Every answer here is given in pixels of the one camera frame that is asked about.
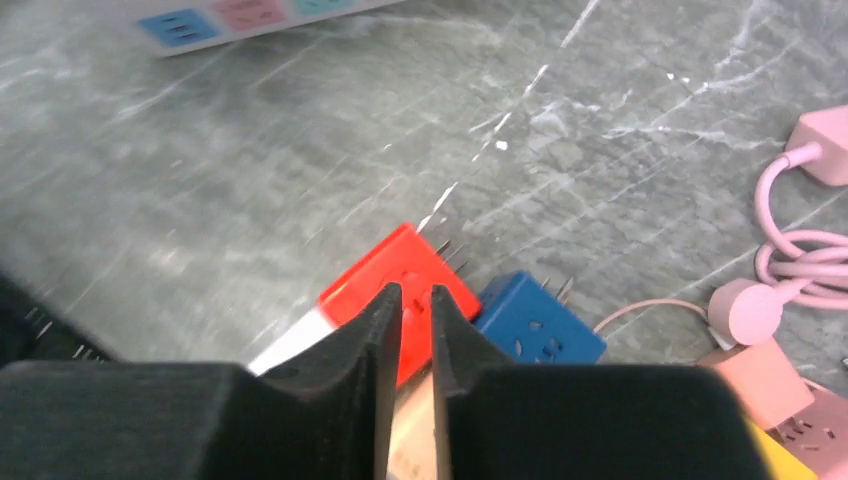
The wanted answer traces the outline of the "pink cube socket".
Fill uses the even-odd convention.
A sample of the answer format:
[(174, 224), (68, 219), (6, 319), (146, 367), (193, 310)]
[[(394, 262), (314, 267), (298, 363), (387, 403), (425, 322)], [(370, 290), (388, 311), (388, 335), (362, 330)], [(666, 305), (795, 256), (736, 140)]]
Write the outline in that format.
[(770, 435), (819, 479), (847, 478), (847, 400), (813, 389), (814, 402)]

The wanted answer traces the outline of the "blue cube adapter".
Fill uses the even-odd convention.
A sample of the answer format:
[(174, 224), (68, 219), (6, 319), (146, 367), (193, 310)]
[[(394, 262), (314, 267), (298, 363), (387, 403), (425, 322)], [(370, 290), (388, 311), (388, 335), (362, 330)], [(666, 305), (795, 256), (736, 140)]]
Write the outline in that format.
[(499, 275), (483, 289), (474, 325), (519, 363), (594, 364), (607, 345), (566, 306), (572, 285), (552, 292), (524, 270)]

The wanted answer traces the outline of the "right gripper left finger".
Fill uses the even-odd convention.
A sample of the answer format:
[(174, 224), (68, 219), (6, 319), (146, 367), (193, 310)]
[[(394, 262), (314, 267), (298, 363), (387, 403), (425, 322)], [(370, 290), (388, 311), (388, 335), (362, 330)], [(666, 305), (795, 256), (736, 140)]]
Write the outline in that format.
[(74, 360), (1, 304), (5, 479), (382, 479), (401, 290), (262, 375), (233, 363)]

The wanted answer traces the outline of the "small pink charger plug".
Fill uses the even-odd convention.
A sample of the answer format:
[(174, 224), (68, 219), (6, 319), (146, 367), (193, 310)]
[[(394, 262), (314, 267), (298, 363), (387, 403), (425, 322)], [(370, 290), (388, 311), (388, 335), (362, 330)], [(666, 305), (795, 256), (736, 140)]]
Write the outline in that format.
[(748, 417), (763, 430), (778, 427), (814, 402), (811, 389), (774, 339), (727, 351), (716, 349), (698, 364), (723, 378)]

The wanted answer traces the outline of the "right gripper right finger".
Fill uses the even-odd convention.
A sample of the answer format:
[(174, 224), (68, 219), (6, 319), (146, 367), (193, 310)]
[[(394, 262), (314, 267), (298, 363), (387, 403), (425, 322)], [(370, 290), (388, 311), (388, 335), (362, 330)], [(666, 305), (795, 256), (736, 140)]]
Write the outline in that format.
[(725, 383), (675, 365), (519, 364), (433, 289), (441, 479), (766, 479)]

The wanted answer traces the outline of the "yellow cube adapter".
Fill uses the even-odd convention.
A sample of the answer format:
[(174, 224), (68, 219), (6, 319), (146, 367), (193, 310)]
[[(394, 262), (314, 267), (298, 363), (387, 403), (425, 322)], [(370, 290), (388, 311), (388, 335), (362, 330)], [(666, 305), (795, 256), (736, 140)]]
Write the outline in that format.
[(754, 422), (745, 419), (759, 453), (775, 480), (817, 480), (818, 476), (782, 445), (759, 428)]

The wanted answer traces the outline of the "wooden beige cube adapter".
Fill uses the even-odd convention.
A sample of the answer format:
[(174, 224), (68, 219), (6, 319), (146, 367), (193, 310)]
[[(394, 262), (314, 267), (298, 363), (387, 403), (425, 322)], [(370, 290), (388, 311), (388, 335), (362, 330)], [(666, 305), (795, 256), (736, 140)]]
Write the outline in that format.
[(396, 408), (389, 447), (388, 479), (437, 478), (434, 437), (433, 375), (428, 372), (403, 390)]

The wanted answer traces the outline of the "white cube adapter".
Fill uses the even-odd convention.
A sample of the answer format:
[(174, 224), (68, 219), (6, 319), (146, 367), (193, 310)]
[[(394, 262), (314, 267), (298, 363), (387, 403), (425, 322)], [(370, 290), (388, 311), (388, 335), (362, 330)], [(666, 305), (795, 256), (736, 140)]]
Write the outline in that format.
[(247, 369), (255, 375), (265, 374), (272, 368), (303, 353), (331, 335), (336, 329), (337, 325), (320, 307), (313, 307), (250, 361)]

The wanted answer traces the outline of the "white power strip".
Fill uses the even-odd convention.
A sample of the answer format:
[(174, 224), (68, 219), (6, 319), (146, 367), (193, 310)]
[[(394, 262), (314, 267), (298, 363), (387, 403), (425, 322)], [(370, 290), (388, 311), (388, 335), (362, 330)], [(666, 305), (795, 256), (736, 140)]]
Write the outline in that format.
[(180, 55), (388, 6), (388, 1), (129, 1), (119, 8), (158, 56)]

